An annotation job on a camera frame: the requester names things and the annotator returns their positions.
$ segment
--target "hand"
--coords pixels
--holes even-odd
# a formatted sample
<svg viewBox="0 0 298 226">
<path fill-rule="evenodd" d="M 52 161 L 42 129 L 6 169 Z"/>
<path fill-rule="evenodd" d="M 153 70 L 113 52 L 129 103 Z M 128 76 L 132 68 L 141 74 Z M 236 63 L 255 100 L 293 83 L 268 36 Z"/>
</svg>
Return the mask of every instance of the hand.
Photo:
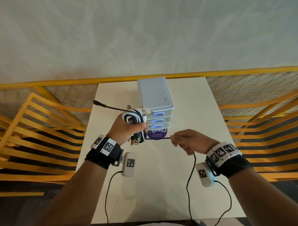
<svg viewBox="0 0 298 226">
<path fill-rule="evenodd" d="M 148 123 L 128 124 L 122 119 L 122 115 L 118 115 L 113 123 L 107 137 L 116 141 L 120 146 L 123 145 L 134 133 L 143 131 L 146 128 L 148 132 Z"/>
<path fill-rule="evenodd" d="M 192 129 L 176 132 L 170 139 L 175 147 L 179 145 L 188 155 L 193 155 L 194 152 L 207 154 L 211 148 L 220 143 Z"/>
</svg>

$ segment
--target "yellow railing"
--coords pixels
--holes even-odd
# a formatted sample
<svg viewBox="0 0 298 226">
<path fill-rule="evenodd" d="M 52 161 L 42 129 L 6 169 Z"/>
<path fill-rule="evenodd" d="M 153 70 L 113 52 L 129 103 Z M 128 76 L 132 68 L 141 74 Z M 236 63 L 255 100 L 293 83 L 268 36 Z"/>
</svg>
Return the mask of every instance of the yellow railing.
<svg viewBox="0 0 298 226">
<path fill-rule="evenodd" d="M 48 110 L 53 108 L 60 114 Z M 41 174 L 0 173 L 0 180 L 65 184 L 75 172 L 67 167 L 77 165 L 86 131 L 85 126 L 67 113 L 70 111 L 91 112 L 91 108 L 67 107 L 30 93 L 14 120 L 0 117 L 0 126 L 6 130 L 1 134 L 0 168 Z M 40 164 L 26 163 L 32 160 Z"/>
<path fill-rule="evenodd" d="M 246 122 L 228 121 L 226 124 L 243 156 L 269 181 L 298 179 L 298 142 L 294 140 L 298 137 L 295 129 L 298 128 L 298 110 L 293 110 L 297 105 L 298 90 L 295 90 L 264 102 L 219 107 L 221 110 L 262 107 Z"/>
</svg>

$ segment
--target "table top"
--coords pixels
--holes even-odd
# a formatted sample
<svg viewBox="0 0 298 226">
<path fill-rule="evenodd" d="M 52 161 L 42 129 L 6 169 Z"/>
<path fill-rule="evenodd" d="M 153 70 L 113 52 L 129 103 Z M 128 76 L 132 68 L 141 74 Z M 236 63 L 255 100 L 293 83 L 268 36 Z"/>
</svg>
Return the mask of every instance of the table top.
<svg viewBox="0 0 298 226">
<path fill-rule="evenodd" d="M 218 141 L 233 142 L 217 103 L 205 78 L 167 80 L 175 106 L 167 137 L 177 131 L 194 129 Z M 137 82 L 100 83 L 96 100 L 111 107 L 126 109 L 128 104 L 139 108 Z M 84 162 L 90 145 L 99 134 L 107 134 L 121 112 L 93 105 L 77 170 Z M 190 219 L 186 183 L 194 157 L 175 148 L 169 139 L 146 140 L 139 145 L 121 146 L 124 152 L 137 153 L 134 177 L 114 176 L 107 199 L 109 222 L 163 221 Z M 196 153 L 197 162 L 205 155 Z M 105 196 L 111 176 L 122 169 L 110 166 L 92 223 L 106 223 Z M 232 196 L 232 209 L 224 217 L 244 217 L 227 178 L 219 176 Z M 190 207 L 193 219 L 219 218 L 229 208 L 226 190 L 216 184 L 205 188 L 194 171 L 189 183 Z"/>
</svg>

